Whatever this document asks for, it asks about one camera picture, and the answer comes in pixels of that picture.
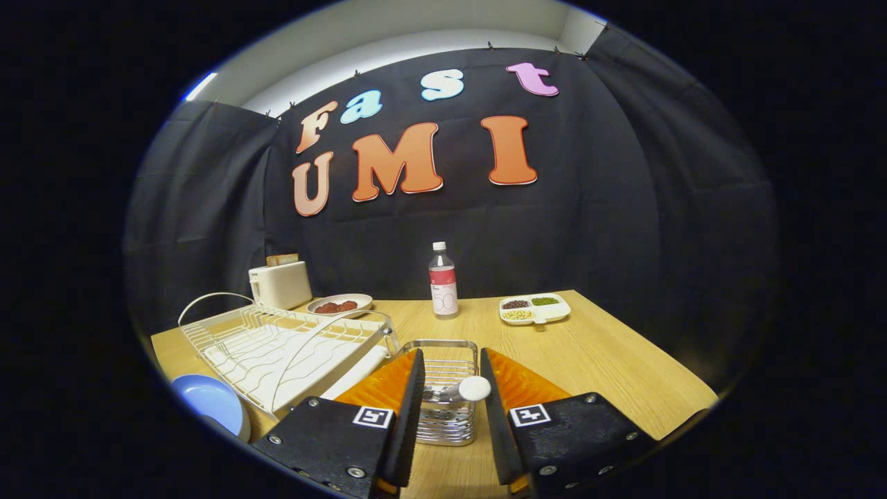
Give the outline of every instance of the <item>orange letter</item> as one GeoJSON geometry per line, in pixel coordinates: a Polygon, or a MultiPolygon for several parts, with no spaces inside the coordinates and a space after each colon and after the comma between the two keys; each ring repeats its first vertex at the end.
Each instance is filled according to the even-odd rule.
{"type": "Polygon", "coordinates": [[[338,106],[339,103],[334,100],[314,113],[305,116],[305,119],[302,120],[302,143],[295,149],[296,154],[315,145],[320,140],[320,136],[316,131],[324,129],[326,122],[329,121],[327,113],[332,113],[338,106]]]}
{"type": "Polygon", "coordinates": [[[490,116],[481,120],[481,126],[493,137],[496,167],[490,172],[490,182],[499,186],[535,182],[538,175],[527,164],[527,151],[523,148],[521,131],[527,120],[519,116],[490,116]]]}
{"type": "Polygon", "coordinates": [[[397,188],[400,172],[406,168],[406,178],[400,190],[407,194],[436,191],[444,180],[435,172],[435,157],[431,138],[437,131],[434,123],[417,123],[404,131],[394,153],[378,135],[367,135],[354,141],[357,151],[357,189],[351,195],[356,202],[370,201],[379,195],[373,183],[373,173],[391,195],[397,188]]]}
{"type": "Polygon", "coordinates": [[[308,170],[311,163],[300,164],[293,170],[293,199],[295,210],[303,217],[311,217],[320,213],[326,206],[326,198],[330,194],[330,160],[333,152],[323,153],[314,160],[318,167],[318,193],[314,199],[308,199],[308,170]]]}

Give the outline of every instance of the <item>green beans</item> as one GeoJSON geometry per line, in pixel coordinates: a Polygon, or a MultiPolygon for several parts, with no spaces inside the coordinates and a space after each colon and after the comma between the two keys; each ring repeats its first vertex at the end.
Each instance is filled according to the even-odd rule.
{"type": "Polygon", "coordinates": [[[556,299],[550,297],[533,298],[532,302],[533,305],[554,305],[558,303],[556,299]]]}

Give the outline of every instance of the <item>bottle cap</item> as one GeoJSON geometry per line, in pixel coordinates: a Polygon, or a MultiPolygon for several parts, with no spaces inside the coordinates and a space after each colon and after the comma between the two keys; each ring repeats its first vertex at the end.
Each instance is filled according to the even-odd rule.
{"type": "Polygon", "coordinates": [[[469,376],[459,383],[459,395],[465,400],[479,402],[487,398],[491,388],[487,378],[483,376],[469,376]]]}

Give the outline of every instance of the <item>white toaster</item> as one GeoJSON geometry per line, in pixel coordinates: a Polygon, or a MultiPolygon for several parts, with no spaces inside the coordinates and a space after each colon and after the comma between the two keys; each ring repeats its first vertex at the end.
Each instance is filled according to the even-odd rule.
{"type": "Polygon", "coordinates": [[[249,286],[259,305],[289,310],[311,300],[305,262],[249,269],[249,286]]]}

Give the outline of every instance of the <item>plate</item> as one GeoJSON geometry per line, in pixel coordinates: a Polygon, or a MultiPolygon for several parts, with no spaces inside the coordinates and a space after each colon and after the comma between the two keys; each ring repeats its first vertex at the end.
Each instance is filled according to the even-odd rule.
{"type": "Polygon", "coordinates": [[[563,297],[555,293],[537,293],[536,295],[502,298],[499,300],[498,309],[499,318],[502,321],[515,326],[523,326],[533,323],[545,324],[546,322],[559,321],[571,312],[569,305],[567,305],[567,302],[564,301],[563,297]],[[551,305],[533,305],[533,298],[553,298],[557,300],[557,303],[551,305]],[[514,300],[523,300],[527,302],[528,306],[521,308],[502,308],[502,305],[514,300]],[[506,313],[520,310],[529,312],[530,317],[523,320],[506,319],[506,313]]]}
{"type": "Polygon", "coordinates": [[[174,379],[171,386],[194,412],[215,419],[237,438],[249,440],[247,409],[227,384],[210,376],[184,375],[174,379]]]}
{"type": "Polygon", "coordinates": [[[358,315],[363,315],[366,310],[370,308],[370,305],[373,304],[373,297],[369,295],[361,295],[359,293],[347,293],[344,295],[335,295],[332,297],[320,298],[318,300],[314,300],[313,302],[308,304],[308,313],[313,313],[315,315],[320,315],[323,317],[334,317],[336,315],[340,315],[341,313],[317,313],[314,312],[321,305],[326,305],[328,303],[337,303],[341,305],[347,301],[353,301],[357,304],[357,308],[353,311],[350,311],[347,315],[344,315],[346,318],[357,317],[358,315]]]}

